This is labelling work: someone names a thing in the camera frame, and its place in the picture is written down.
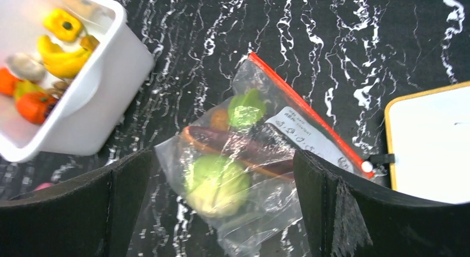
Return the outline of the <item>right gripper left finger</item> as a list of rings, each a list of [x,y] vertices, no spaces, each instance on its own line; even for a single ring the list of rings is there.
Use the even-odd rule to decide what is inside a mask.
[[[1,201],[2,256],[125,256],[152,168],[152,153],[124,158]]]

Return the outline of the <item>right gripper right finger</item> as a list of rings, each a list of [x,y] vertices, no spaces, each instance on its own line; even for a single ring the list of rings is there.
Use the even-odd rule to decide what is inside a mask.
[[[297,150],[293,170],[314,256],[468,256],[469,204],[393,191]]]

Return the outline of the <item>clear orange-zip bag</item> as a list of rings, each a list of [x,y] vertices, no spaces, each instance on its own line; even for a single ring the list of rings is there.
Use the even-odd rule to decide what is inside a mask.
[[[232,89],[155,153],[172,189],[215,228],[223,250],[254,256],[302,218],[297,150],[363,178],[375,172],[257,54],[242,62]]]

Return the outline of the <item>green toy cabbage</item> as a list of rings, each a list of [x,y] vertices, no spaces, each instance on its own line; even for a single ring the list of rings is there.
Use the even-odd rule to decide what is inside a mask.
[[[245,204],[251,177],[245,166],[226,156],[203,155],[184,173],[186,202],[209,218],[234,215]]]

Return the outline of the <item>green toy starfruit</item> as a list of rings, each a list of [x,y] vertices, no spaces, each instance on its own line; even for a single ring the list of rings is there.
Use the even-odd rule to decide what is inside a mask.
[[[259,97],[257,89],[250,89],[246,94],[235,95],[227,107],[228,124],[242,129],[256,124],[267,111]]]

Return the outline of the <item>brown toy kiwi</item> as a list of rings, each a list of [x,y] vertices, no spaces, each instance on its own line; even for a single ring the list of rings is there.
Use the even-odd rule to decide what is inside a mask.
[[[221,131],[228,131],[230,125],[228,123],[229,116],[227,109],[217,109],[211,115],[210,128]]]

